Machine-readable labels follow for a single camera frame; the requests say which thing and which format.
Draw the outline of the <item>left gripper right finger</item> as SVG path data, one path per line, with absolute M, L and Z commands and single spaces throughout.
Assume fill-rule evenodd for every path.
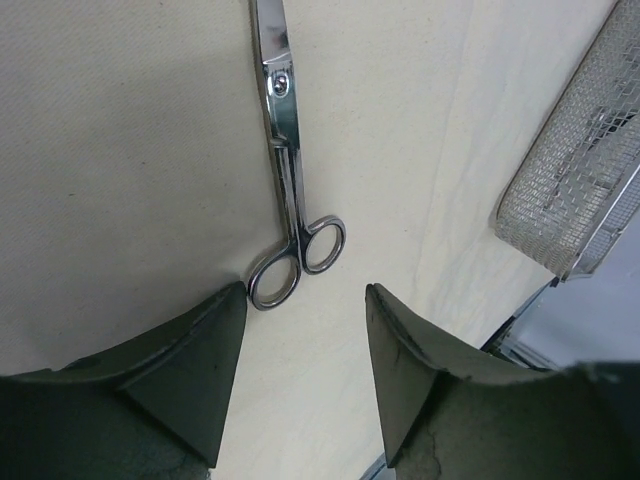
M 639 366 L 528 369 L 421 318 L 380 284 L 366 324 L 389 467 L 400 479 L 635 479 Z

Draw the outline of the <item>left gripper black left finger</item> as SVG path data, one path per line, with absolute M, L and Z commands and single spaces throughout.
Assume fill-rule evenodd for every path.
M 1 380 L 5 479 L 207 479 L 247 318 L 231 283 L 188 312 L 60 370 Z

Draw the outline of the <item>steel scissors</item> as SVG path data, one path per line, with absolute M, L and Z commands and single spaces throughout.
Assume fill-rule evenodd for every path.
M 335 215 L 321 217 L 312 223 L 307 221 L 297 81 L 284 3 L 251 1 L 249 9 L 266 145 L 285 232 L 282 244 L 257 262 L 247 282 L 247 293 L 253 306 L 259 311 L 268 311 L 291 296 L 303 274 L 318 275 L 331 268 L 344 250 L 347 234 L 344 222 Z M 335 232 L 333 247 L 322 261 L 313 263 L 309 259 L 310 247 L 317 235 L 326 229 Z M 288 280 L 277 293 L 261 295 L 259 287 L 263 276 L 283 260 L 290 264 Z

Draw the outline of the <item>beige surgical wrap cloth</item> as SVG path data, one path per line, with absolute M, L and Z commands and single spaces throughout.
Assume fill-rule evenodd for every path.
M 382 452 L 364 290 L 480 343 L 548 273 L 489 217 L 608 1 L 289 1 L 307 212 L 335 266 L 251 312 L 221 479 Z M 1 371 L 117 345 L 282 236 L 244 1 L 1 5 Z

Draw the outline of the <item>wire mesh instrument tray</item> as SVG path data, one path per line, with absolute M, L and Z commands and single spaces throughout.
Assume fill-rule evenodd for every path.
M 618 1 L 498 205 L 495 235 L 589 276 L 639 209 L 639 4 Z

